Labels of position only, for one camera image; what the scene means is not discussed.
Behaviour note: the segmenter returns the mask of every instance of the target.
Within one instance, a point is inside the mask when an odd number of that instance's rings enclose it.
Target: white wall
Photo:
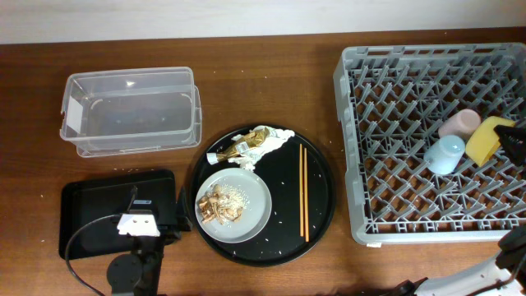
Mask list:
[[[526,25],[526,0],[0,0],[0,44]]]

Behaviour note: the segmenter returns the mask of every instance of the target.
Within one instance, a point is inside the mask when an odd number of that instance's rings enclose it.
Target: black tray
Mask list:
[[[106,215],[123,213],[130,204],[133,186],[137,186],[138,199],[157,204],[159,220],[156,222],[160,228],[177,223],[175,177],[167,169],[69,183],[62,190],[60,257],[64,258],[67,241],[80,227]],[[118,234],[117,223],[118,220],[101,221],[84,230],[72,244],[70,258],[130,251],[133,240]]]
[[[256,127],[244,127],[221,137],[206,152],[229,147],[231,138],[247,134]],[[308,151],[308,190],[310,242],[299,236],[299,145]],[[223,257],[249,266],[275,266],[292,261],[318,243],[335,212],[335,186],[330,167],[321,152],[306,138],[296,134],[278,150],[263,156],[256,173],[265,181],[272,196],[272,213],[266,226],[254,238],[243,243],[221,243],[211,238],[197,223],[194,206],[201,184],[213,173],[237,164],[226,161],[210,165],[205,154],[199,158],[190,182],[188,213],[205,241]]]

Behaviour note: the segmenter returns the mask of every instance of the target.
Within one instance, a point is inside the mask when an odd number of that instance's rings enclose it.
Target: black mount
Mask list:
[[[144,203],[135,205],[137,188],[131,190],[131,202],[128,212],[150,213],[156,216],[155,205]],[[182,231],[191,231],[192,224],[187,217],[186,193],[182,188],[176,204],[175,225],[157,225],[161,233],[159,237],[129,237],[133,239],[133,249],[130,254],[121,255],[110,263],[106,277],[112,286],[115,296],[155,296],[159,287],[161,263],[164,256],[164,245],[181,239]]]

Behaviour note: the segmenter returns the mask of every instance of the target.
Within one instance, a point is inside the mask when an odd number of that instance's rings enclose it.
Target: clear plastic container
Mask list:
[[[189,148],[201,143],[201,102],[188,67],[71,75],[60,137],[82,157]]]

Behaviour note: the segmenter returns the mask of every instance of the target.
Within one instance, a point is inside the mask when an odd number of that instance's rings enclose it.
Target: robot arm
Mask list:
[[[384,296],[519,296],[526,287],[526,226],[499,241],[501,251],[489,260],[440,279],[405,281]]]

